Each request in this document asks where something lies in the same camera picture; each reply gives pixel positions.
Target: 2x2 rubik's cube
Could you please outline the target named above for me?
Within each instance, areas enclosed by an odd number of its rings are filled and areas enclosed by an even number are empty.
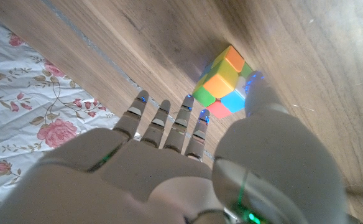
[[[245,105],[245,86],[252,69],[234,47],[226,48],[205,67],[193,96],[211,114],[221,119]]]

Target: orange cube face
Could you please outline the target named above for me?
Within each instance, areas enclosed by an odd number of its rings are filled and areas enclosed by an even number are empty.
[[[244,67],[244,59],[239,55],[233,46],[226,48],[213,62],[212,68],[215,67],[222,59],[225,59],[237,72],[241,72]]]
[[[221,60],[207,74],[203,87],[215,98],[222,98],[232,92],[238,81],[238,73],[226,61]]]

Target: green led light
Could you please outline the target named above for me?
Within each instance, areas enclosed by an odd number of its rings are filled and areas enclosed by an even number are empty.
[[[111,158],[111,155],[107,155],[103,158],[103,162],[107,162]]]
[[[260,220],[258,218],[254,218],[254,222],[256,222],[257,224],[260,224]]]

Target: robot finger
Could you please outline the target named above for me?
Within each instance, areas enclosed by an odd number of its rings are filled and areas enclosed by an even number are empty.
[[[194,98],[187,95],[181,104],[180,111],[172,125],[168,138],[163,145],[164,149],[172,149],[178,153],[182,152],[184,137],[187,131],[188,120],[190,119],[191,109]]]
[[[125,133],[129,136],[129,140],[132,139],[136,133],[148,99],[149,93],[147,93],[145,90],[142,90],[137,95],[136,99],[134,99],[129,109],[127,109],[127,111],[116,123],[113,130]]]
[[[207,109],[201,111],[198,121],[195,125],[193,135],[187,145],[185,156],[202,162],[204,153],[206,129],[209,125],[210,113]]]
[[[168,100],[164,100],[158,111],[157,114],[154,116],[151,124],[145,131],[141,142],[144,142],[150,146],[159,147],[161,142],[163,130],[165,128],[165,123],[167,122],[168,114],[170,110],[170,102]]]

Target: wooden table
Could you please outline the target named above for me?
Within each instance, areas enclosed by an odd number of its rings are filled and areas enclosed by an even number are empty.
[[[235,46],[330,150],[363,221],[363,1],[43,2],[1,1],[0,20],[118,116],[137,94],[126,75],[157,103],[169,99],[175,117],[204,66]],[[147,106],[140,133],[155,110]],[[212,118],[208,152],[243,116]]]

